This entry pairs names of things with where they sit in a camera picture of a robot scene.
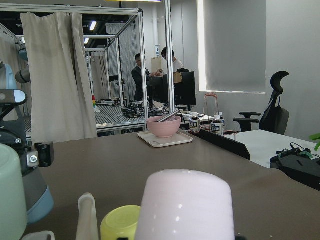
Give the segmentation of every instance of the screw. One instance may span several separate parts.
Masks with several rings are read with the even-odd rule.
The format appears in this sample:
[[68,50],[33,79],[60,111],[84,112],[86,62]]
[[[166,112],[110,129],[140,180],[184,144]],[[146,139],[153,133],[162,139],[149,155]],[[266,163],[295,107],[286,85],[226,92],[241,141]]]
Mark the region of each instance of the screw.
[[29,162],[32,163],[32,164],[35,164],[37,161],[38,161],[38,157],[35,156],[35,155],[32,155],[32,156],[29,158]]

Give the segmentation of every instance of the yellow-green cup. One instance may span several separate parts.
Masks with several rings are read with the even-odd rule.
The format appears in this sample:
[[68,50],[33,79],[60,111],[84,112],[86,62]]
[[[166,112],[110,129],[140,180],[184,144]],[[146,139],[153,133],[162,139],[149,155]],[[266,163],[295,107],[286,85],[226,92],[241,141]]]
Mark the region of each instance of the yellow-green cup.
[[140,206],[128,205],[109,212],[101,223],[101,240],[135,240]]

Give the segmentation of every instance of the bottle label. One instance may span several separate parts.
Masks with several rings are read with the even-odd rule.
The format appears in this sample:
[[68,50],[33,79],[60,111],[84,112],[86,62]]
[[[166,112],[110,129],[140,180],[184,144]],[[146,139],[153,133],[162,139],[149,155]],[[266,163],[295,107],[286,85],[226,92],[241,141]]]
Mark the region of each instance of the bottle label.
[[210,131],[215,134],[222,135],[223,134],[223,124],[220,122],[219,123],[212,122],[210,125]]
[[189,131],[192,133],[198,133],[200,132],[200,119],[190,119],[189,120]]

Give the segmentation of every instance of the beige tray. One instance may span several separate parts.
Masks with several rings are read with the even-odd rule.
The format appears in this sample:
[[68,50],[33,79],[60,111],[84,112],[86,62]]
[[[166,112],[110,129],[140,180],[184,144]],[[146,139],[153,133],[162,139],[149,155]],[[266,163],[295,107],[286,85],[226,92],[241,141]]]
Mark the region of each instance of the beige tray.
[[138,136],[145,140],[154,148],[162,148],[172,145],[185,144],[193,141],[191,136],[185,135],[182,132],[177,132],[171,137],[156,137],[150,131],[139,132]]

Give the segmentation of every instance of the black office chair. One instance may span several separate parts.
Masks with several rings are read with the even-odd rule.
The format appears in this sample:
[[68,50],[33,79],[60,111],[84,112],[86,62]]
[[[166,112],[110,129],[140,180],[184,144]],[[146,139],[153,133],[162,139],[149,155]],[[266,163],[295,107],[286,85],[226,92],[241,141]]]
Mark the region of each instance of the black office chair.
[[261,120],[251,118],[251,116],[260,116],[261,113],[258,112],[240,112],[239,114],[243,115],[244,118],[233,119],[234,122],[240,124],[241,132],[251,131],[251,123],[259,123],[261,130],[281,135],[285,134],[289,120],[289,112],[280,106],[281,94],[284,92],[280,83],[281,80],[288,75],[289,73],[286,71],[279,71],[271,77],[270,83],[273,92]]

